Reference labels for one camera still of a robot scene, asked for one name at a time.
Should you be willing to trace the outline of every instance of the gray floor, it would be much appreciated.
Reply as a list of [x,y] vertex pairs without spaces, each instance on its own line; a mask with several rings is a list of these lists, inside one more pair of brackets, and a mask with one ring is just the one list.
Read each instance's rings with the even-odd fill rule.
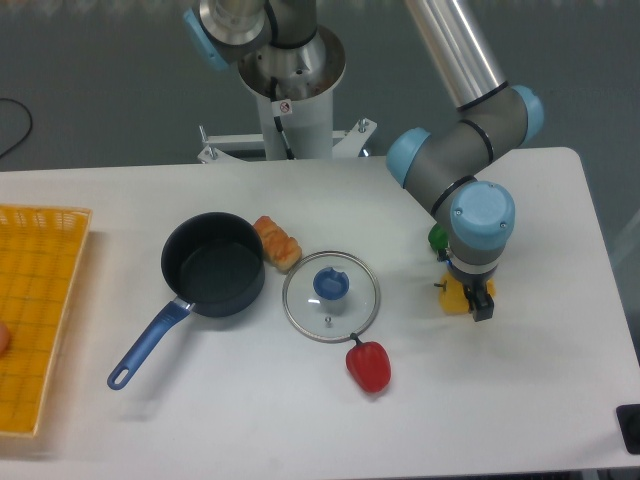
[[[237,73],[212,73],[190,45],[180,18],[189,3],[0,2],[0,97],[24,102],[34,121],[0,170],[192,163],[198,124],[211,135],[257,133],[253,100]],[[511,83],[534,88],[545,104],[545,127],[528,146],[580,154],[611,251],[640,209],[640,2],[472,6]],[[379,130],[370,146],[384,155],[409,128],[438,132],[455,121],[402,2],[319,0],[318,11],[347,51],[335,128],[374,119]],[[0,103],[0,152],[26,126],[18,107]],[[640,248],[614,273],[640,352]],[[597,291],[593,285],[585,295]]]

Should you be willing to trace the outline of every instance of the yellow tray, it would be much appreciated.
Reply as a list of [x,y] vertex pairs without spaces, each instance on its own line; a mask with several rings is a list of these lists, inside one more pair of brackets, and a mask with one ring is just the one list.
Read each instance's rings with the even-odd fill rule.
[[0,205],[0,435],[36,434],[91,210]]

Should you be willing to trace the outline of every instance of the pepper stem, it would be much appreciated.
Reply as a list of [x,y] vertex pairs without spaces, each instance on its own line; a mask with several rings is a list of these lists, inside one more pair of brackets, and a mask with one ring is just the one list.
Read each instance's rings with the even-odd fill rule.
[[360,339],[358,338],[358,335],[356,335],[355,333],[352,333],[351,335],[349,335],[349,338],[350,338],[351,340],[355,340],[356,345],[362,345],[362,340],[360,340]]

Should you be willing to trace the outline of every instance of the blue lid knob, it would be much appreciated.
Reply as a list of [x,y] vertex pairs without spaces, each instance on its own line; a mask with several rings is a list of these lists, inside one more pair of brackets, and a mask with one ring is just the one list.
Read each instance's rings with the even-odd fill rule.
[[450,211],[456,236],[471,248],[504,247],[513,232],[516,207],[509,192],[491,182],[473,182],[460,191]]
[[326,300],[339,300],[349,291],[349,277],[332,267],[323,268],[313,279],[313,289]]

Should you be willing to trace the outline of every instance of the red bell pepper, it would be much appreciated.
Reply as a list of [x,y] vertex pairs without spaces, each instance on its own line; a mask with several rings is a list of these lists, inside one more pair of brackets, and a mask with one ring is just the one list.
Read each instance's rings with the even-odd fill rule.
[[362,342],[352,333],[356,346],[347,353],[347,370],[367,393],[382,391],[391,380],[391,363],[382,345],[376,342]]

